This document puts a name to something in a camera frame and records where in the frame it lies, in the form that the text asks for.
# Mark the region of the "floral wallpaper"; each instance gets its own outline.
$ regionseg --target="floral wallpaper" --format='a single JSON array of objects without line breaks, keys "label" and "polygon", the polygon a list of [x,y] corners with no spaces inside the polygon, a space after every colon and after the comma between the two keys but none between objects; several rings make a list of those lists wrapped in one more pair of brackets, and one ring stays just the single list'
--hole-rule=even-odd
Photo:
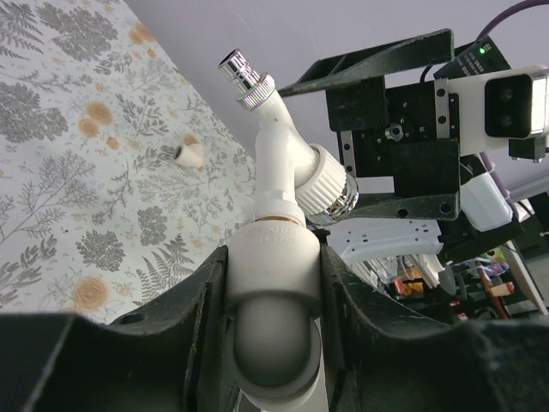
[{"label": "floral wallpaper", "polygon": [[135,309],[226,243],[254,177],[123,2],[0,0],[0,312]]}]

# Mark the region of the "chrome metal fitting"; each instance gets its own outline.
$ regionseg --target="chrome metal fitting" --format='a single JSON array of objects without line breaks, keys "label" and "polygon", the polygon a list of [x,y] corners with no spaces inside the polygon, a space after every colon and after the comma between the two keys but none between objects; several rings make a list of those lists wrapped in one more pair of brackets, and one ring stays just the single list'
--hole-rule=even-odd
[{"label": "chrome metal fitting", "polygon": [[348,217],[359,200],[359,185],[350,174],[343,191],[335,202],[325,210],[315,215],[308,215],[307,220],[315,226],[326,227],[336,224]]},{"label": "chrome metal fitting", "polygon": [[259,76],[239,49],[233,50],[224,58],[219,69],[240,91],[237,101],[246,110],[259,107],[276,90],[273,77],[269,74]]}]

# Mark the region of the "white ceiling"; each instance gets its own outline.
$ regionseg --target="white ceiling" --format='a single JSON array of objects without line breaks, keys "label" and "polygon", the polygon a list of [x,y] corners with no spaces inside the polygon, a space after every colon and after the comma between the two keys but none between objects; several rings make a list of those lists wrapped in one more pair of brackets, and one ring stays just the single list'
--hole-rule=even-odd
[{"label": "white ceiling", "polygon": [[[240,48],[252,66],[268,71],[279,87],[298,78],[321,58],[353,52],[422,33],[451,28],[455,44],[472,41],[481,28],[513,0],[127,0],[173,62],[210,104],[234,136],[253,154],[257,126],[235,103],[236,89],[217,70],[219,61]],[[549,66],[546,47],[549,7],[521,12],[492,37],[511,66]],[[399,82],[416,82],[408,72]],[[287,100],[304,139],[337,153],[323,93]],[[491,153],[507,186],[549,173],[542,165],[512,161],[506,151]]]}]

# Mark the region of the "camera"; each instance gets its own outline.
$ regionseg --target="camera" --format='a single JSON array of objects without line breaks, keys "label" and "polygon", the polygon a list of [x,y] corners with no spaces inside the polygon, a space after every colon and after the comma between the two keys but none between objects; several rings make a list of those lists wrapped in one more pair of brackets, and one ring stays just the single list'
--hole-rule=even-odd
[{"label": "camera", "polygon": [[449,81],[459,98],[461,156],[549,134],[549,70],[533,66]]}]

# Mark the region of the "metal hole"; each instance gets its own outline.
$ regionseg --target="metal hole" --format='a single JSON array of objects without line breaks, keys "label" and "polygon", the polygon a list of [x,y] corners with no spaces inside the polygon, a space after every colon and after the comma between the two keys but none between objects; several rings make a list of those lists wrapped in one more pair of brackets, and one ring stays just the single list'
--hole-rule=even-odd
[{"label": "metal hole", "polygon": [[450,213],[452,211],[452,206],[448,203],[443,203],[440,205],[440,212],[444,213],[445,215]]}]

